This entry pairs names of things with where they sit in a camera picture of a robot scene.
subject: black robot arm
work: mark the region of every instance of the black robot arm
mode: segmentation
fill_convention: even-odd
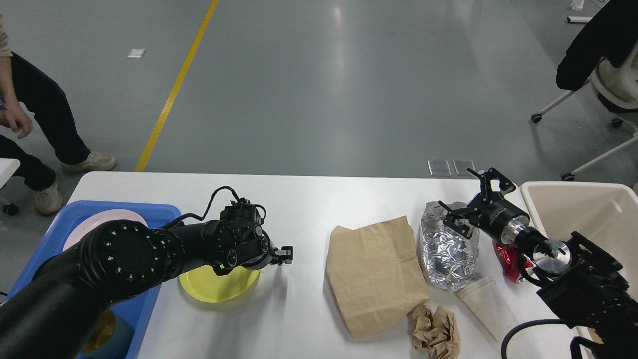
[[[219,220],[201,224],[101,224],[0,307],[0,358],[74,358],[104,310],[203,265],[226,275],[291,263],[292,247],[273,246],[259,208],[237,198]]]
[[[505,199],[506,193],[516,189],[509,179],[493,168],[480,174],[468,171],[480,180],[480,193],[467,208],[458,210],[439,202],[447,211],[445,225],[468,238],[471,228],[458,224],[458,220],[466,219],[493,240],[514,246],[521,275],[540,287],[537,294],[560,323],[596,331],[603,344],[576,337],[570,345],[572,358],[581,357],[579,345],[590,348],[600,359],[638,358],[638,303],[627,294],[628,282],[618,273],[623,266],[578,232],[566,242],[547,239],[529,226],[527,213]],[[492,190],[491,180],[500,182],[500,191]],[[525,270],[525,257],[534,263],[537,279]],[[505,337],[503,358],[507,357],[509,339],[529,326],[518,326]]]

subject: hand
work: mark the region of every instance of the hand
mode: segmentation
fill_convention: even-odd
[[[22,129],[22,132],[18,135],[18,139],[23,139],[27,137],[28,134],[33,130],[33,122],[29,116],[22,110],[20,104],[15,103],[6,103],[6,110],[0,111],[0,125],[3,125],[6,128],[11,128],[14,132],[18,132]]]

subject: chair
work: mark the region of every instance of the chair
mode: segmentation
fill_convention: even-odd
[[[619,111],[622,111],[622,109],[638,109],[638,43],[634,45],[631,53],[629,53],[629,56],[627,56],[627,59],[619,68],[613,67],[606,59],[601,60],[583,87],[589,82],[591,82],[594,89],[604,97],[598,97],[601,102],[619,117],[612,120],[612,127],[618,128],[623,122],[627,122],[634,128],[634,137],[577,169],[563,174],[561,177],[563,181],[573,181],[576,174],[585,171],[587,168],[599,163],[614,153],[638,143],[638,112],[623,113],[616,112],[616,109],[610,109],[610,107],[619,107]],[[576,91],[567,91],[540,112],[531,115],[531,121],[538,123],[544,114],[569,96],[572,96],[575,92]]]
[[[18,166],[20,166],[20,162],[18,160],[0,158],[0,190],[4,187],[4,184],[9,179],[9,177],[11,177],[11,175],[18,169]],[[0,206],[2,207],[2,212],[5,212],[9,216],[18,213],[18,207],[1,195]]]

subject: crumpled paper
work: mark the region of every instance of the crumpled paper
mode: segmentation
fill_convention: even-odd
[[[461,336],[454,313],[439,305],[436,312],[419,304],[412,312],[415,321],[415,348],[427,351],[429,359],[456,359],[461,352]]]

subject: sneaker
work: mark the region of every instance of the sneaker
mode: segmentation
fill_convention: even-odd
[[[83,162],[77,165],[62,164],[64,172],[108,171],[117,165],[117,159],[108,153],[91,152]]]
[[[51,187],[36,192],[36,211],[43,216],[52,215],[62,208],[64,198],[58,192],[57,185],[60,182],[58,176]]]

